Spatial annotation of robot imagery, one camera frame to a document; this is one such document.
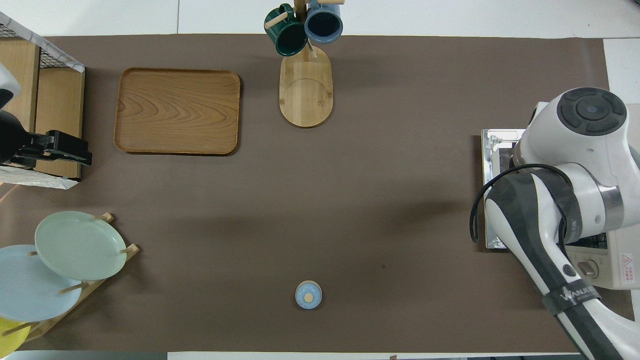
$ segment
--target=light green plate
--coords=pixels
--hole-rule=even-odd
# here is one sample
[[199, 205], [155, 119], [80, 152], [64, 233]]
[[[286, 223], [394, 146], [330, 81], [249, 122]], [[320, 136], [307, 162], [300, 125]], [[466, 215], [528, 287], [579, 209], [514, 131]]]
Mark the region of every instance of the light green plate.
[[51, 214], [36, 229], [38, 255], [51, 270], [80, 281], [106, 279], [122, 269], [127, 254], [118, 231], [90, 214]]

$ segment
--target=mug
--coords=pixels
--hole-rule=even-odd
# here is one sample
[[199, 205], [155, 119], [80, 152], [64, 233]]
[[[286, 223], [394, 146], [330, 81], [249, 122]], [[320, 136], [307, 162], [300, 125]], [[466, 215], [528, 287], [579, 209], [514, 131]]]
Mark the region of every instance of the mug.
[[289, 4], [282, 4], [279, 8], [271, 10], [264, 19], [267, 23], [269, 20], [275, 19], [283, 13], [287, 13], [287, 17], [268, 29], [265, 29], [267, 35], [276, 45], [276, 51], [282, 56], [292, 56], [298, 54], [307, 44], [307, 34], [305, 26], [296, 20], [293, 8]]
[[336, 41], [342, 34], [340, 5], [318, 4], [317, 0], [311, 0], [305, 32], [309, 39], [320, 44]]

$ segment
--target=blue mug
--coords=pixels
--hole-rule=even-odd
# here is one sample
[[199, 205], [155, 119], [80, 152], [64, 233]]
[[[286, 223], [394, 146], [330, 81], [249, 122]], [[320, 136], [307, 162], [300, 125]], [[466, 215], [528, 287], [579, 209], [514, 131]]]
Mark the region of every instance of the blue mug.
[[340, 5], [318, 4], [311, 0], [305, 21], [305, 32], [311, 41], [327, 44], [336, 41], [342, 34]]

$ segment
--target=rectangular wooden tray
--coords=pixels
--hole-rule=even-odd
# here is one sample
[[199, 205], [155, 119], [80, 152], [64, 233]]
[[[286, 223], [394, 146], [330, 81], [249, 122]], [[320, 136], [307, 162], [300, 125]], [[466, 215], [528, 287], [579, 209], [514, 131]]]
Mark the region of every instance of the rectangular wooden tray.
[[240, 78], [227, 70], [126, 70], [113, 141], [126, 152], [229, 154], [236, 148]]

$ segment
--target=green mug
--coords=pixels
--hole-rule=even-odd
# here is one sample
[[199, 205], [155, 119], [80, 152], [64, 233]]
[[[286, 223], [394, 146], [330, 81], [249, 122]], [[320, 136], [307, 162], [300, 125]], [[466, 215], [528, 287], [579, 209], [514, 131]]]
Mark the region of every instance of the green mug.
[[305, 25], [296, 20], [293, 8], [289, 4], [282, 4], [279, 8], [271, 10], [264, 18], [267, 23], [281, 14], [287, 13], [284, 20], [277, 22], [264, 31], [276, 45], [276, 51], [282, 56], [292, 56], [298, 54], [307, 44], [307, 33]]

